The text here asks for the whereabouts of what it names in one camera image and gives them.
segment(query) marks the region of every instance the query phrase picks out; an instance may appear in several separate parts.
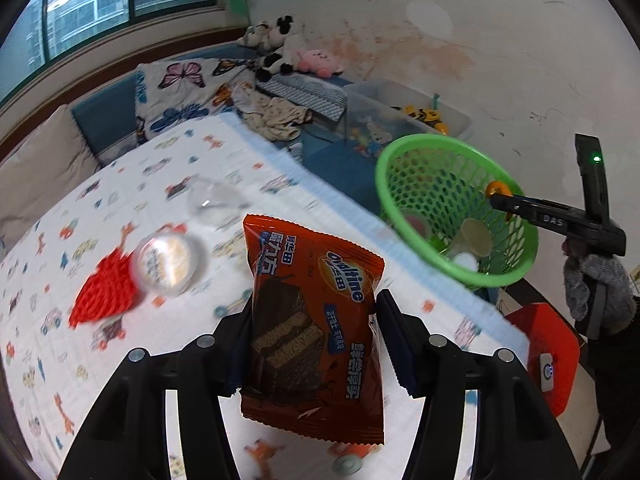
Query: folded clothes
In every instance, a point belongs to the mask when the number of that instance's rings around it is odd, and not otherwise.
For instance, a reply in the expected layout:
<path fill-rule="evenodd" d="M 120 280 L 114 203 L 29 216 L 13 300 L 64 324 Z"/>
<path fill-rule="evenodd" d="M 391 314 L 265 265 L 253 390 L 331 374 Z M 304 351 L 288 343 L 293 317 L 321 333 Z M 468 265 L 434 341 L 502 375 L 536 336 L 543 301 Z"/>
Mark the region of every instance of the folded clothes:
<path fill-rule="evenodd" d="M 298 124 L 309 122 L 311 110 L 281 97 L 270 98 L 249 85 L 235 88 L 232 99 L 245 124 L 268 140 L 293 140 L 300 134 Z"/>
<path fill-rule="evenodd" d="M 347 95 L 342 88 L 312 76 L 276 74 L 268 81 L 256 80 L 255 86 L 293 104 L 311 108 L 334 122 L 339 121 L 347 109 Z"/>

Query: pink plush toy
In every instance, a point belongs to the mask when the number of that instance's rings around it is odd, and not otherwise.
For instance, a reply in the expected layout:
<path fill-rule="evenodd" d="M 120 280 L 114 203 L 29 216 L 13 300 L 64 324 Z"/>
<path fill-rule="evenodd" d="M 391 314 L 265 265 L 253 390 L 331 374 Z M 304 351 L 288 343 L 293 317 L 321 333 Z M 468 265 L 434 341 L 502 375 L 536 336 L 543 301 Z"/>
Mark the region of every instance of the pink plush toy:
<path fill-rule="evenodd" d="M 313 72 L 329 79 L 335 73 L 344 71 L 337 57 L 325 50 L 307 50 L 298 63 L 299 72 Z"/>

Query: chocolate wafer package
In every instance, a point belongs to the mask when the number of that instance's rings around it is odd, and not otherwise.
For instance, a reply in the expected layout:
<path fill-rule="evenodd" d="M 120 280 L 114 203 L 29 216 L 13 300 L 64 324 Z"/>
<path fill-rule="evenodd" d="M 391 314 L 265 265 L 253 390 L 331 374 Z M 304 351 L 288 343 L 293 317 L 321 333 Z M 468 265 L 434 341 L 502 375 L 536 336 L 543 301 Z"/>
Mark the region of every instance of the chocolate wafer package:
<path fill-rule="evenodd" d="M 346 240 L 244 218 L 254 273 L 242 414 L 350 444 L 383 444 L 374 290 L 384 261 Z"/>

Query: butterfly blanket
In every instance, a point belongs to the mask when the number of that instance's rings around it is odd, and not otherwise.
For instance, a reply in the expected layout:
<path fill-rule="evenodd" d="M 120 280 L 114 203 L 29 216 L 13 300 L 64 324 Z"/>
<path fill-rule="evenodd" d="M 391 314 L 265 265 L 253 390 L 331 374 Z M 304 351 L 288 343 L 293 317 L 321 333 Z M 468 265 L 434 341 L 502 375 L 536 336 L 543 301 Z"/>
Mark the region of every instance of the butterfly blanket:
<path fill-rule="evenodd" d="M 138 65 L 136 122 L 147 139 L 226 108 L 236 84 L 252 81 L 245 59 L 187 59 Z"/>

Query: green plastic basket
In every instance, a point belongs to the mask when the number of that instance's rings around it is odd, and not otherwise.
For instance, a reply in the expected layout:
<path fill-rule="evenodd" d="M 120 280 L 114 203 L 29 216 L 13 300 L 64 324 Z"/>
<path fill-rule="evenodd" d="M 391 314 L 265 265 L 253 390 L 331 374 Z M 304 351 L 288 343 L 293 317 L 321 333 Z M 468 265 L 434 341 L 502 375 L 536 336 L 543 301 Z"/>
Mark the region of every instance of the green plastic basket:
<path fill-rule="evenodd" d="M 507 286 L 521 279 L 538 251 L 538 230 L 514 216 L 494 210 L 484 197 L 493 180 L 514 194 L 520 186 L 498 164 L 468 144 L 445 136 L 417 134 L 388 145 L 376 165 L 376 187 L 383 213 L 404 241 L 427 263 L 471 288 Z M 404 218 L 402 211 L 423 216 L 446 246 L 466 218 L 483 221 L 494 248 L 479 261 L 478 272 L 454 264 L 438 252 Z"/>

